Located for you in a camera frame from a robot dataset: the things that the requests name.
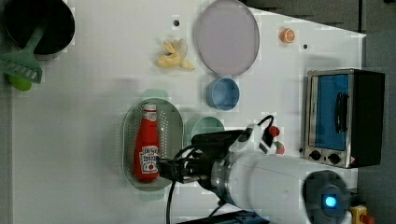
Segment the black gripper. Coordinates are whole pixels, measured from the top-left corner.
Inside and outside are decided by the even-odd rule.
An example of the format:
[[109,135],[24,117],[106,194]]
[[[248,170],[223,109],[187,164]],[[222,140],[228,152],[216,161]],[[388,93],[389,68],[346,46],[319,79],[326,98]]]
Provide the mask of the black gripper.
[[179,183],[197,181],[211,187],[212,168],[229,153],[229,147],[243,130],[196,134],[191,144],[181,149],[173,159],[157,159],[160,177]]

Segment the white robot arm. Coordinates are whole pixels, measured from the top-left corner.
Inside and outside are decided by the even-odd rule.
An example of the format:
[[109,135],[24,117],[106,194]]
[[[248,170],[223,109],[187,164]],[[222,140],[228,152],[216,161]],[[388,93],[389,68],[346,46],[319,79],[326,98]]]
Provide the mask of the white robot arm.
[[347,224],[350,193],[344,174],[326,165],[278,155],[262,128],[197,134],[172,158],[159,158],[161,177],[197,182],[221,201],[270,224]]

